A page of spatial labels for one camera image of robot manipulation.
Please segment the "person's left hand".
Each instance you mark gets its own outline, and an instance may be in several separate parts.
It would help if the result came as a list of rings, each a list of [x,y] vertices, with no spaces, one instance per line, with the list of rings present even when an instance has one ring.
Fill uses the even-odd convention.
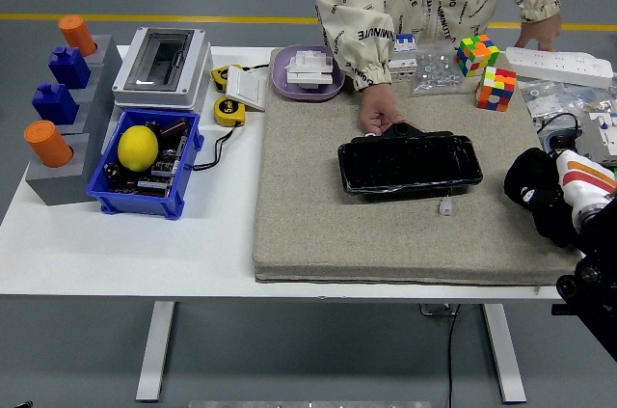
[[[536,41],[538,50],[554,52],[554,43],[561,33],[561,28],[561,13],[535,22],[522,22],[520,35],[514,46],[525,48],[531,41]]]

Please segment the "person's right hand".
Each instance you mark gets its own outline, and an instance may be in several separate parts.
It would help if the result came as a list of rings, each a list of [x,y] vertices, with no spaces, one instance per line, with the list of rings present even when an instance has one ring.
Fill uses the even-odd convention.
[[[391,84],[372,85],[362,90],[359,125],[364,133],[380,136],[392,124],[400,122],[416,127],[399,112]]]

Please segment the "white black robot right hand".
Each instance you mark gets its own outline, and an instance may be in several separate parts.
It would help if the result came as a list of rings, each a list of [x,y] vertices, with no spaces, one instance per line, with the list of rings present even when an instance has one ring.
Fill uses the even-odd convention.
[[[576,233],[610,202],[615,176],[573,150],[550,155],[530,149],[517,161],[522,179],[515,184],[515,201],[534,214],[568,224]]]

